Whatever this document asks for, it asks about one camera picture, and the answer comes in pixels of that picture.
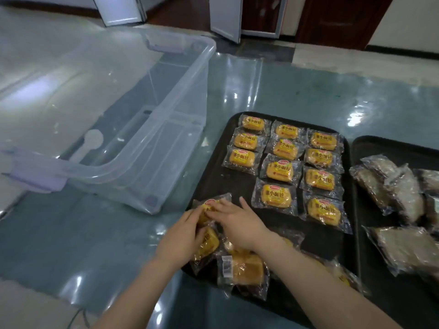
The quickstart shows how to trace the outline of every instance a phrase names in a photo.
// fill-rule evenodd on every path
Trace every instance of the wall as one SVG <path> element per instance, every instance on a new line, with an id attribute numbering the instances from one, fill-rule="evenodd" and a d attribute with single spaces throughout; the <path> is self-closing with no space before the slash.
<path id="1" fill-rule="evenodd" d="M 281 34 L 295 35 L 299 26 L 305 0 L 288 0 L 285 8 L 284 21 L 282 22 Z"/>
<path id="2" fill-rule="evenodd" d="M 439 53 L 439 0 L 393 0 L 370 45 Z"/>
<path id="3" fill-rule="evenodd" d="M 93 0 L 22 0 L 22 1 L 55 3 L 60 5 L 70 5 L 74 7 L 97 9 Z"/>
<path id="4" fill-rule="evenodd" d="M 143 10 L 148 11 L 163 1 L 166 1 L 166 0 L 140 0 L 140 3 L 142 4 Z"/>

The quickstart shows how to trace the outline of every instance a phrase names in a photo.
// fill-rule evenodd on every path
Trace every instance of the white barcode label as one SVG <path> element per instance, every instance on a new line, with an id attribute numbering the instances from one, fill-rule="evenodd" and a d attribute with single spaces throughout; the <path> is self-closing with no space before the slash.
<path id="1" fill-rule="evenodd" d="M 224 278 L 233 278 L 232 256 L 222 256 L 222 276 Z"/>

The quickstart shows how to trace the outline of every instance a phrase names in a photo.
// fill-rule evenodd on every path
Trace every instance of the black tray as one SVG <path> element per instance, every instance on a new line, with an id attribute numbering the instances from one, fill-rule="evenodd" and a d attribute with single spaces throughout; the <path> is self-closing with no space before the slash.
<path id="1" fill-rule="evenodd" d="M 360 158 L 383 154 L 395 164 L 409 163 L 411 168 L 439 170 L 439 151 L 376 136 L 356 138 L 351 145 L 351 160 L 360 164 Z M 354 190 L 358 224 L 364 226 L 398 226 L 398 215 L 382 216 L 380 210 L 360 187 Z M 405 329 L 438 328 L 439 301 L 434 286 L 427 285 L 419 276 L 394 277 L 376 247 L 360 229 L 358 235 L 359 276 L 372 292 L 373 301 Z"/>
<path id="2" fill-rule="evenodd" d="M 221 166 L 222 161 L 227 154 L 227 145 L 232 138 L 234 129 L 238 126 L 238 120 L 241 114 L 242 113 L 238 113 L 234 115 L 227 123 L 222 133 L 222 136 L 219 139 L 218 144 L 215 147 L 215 150 L 213 151 L 212 156 L 204 170 L 200 182 L 195 189 L 194 195 L 190 200 L 188 208 L 192 206 L 193 199 L 203 200 L 228 192 L 232 193 L 233 195 L 233 203 L 239 204 L 239 196 L 243 196 L 244 199 L 248 203 L 250 203 L 257 177 Z M 274 117 L 266 114 L 254 112 L 245 112 L 245 114 L 268 119 L 271 121 L 279 120 L 290 125 L 311 128 L 323 132 L 336 132 L 335 130 L 326 127 Z M 357 228 L 357 224 L 354 220 L 354 210 L 352 206 L 353 189 L 355 186 L 353 184 L 352 178 L 350 178 L 347 173 L 349 167 L 351 166 L 351 163 L 349 144 L 346 140 L 344 140 L 344 147 L 345 151 L 342 155 L 342 159 L 346 173 L 342 177 L 342 185 L 345 189 L 343 200 L 346 201 L 345 210 L 348 214 L 351 226 L 355 231 Z M 298 189 L 298 204 L 299 210 L 301 210 L 302 192 L 300 189 Z M 305 222 L 298 217 L 284 215 L 281 213 L 277 213 L 273 210 L 254 210 L 255 213 L 259 217 L 261 217 L 267 227 L 286 227 L 304 232 L 305 240 L 302 243 L 302 249 L 328 260 L 331 260 L 335 256 L 338 256 L 339 261 L 343 263 L 343 265 L 345 265 L 352 272 L 357 273 L 358 247 L 356 247 L 354 236 L 345 234 L 343 232 L 337 231 L 318 223 Z M 197 276 L 194 275 L 189 265 L 184 266 L 183 271 L 198 280 L 209 282 L 215 286 L 217 285 L 216 261 L 212 261 L 208 266 L 203 268 Z M 237 291 L 236 288 L 233 289 L 232 294 L 247 299 L 261 306 L 262 308 L 270 310 L 302 325 L 311 326 L 310 321 L 301 310 L 299 304 L 296 302 L 296 300 L 293 298 L 293 296 L 290 294 L 290 292 L 287 290 L 282 282 L 274 279 L 270 280 L 270 287 L 268 289 L 266 302 L 251 296 L 243 296 Z"/>

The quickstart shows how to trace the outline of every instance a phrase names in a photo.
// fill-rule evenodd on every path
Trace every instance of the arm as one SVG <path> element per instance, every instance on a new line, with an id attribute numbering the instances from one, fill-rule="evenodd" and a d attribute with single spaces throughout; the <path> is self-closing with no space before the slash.
<path id="1" fill-rule="evenodd" d="M 401 329 L 381 309 L 267 229 L 241 197 L 242 208 L 221 200 L 206 212 L 230 241 L 257 253 L 284 282 L 319 329 Z"/>
<path id="2" fill-rule="evenodd" d="M 202 208 L 186 211 L 157 246 L 155 256 L 115 303 L 101 316 L 93 329 L 144 329 L 154 306 L 177 270 L 200 246 L 204 229 L 195 236 Z"/>

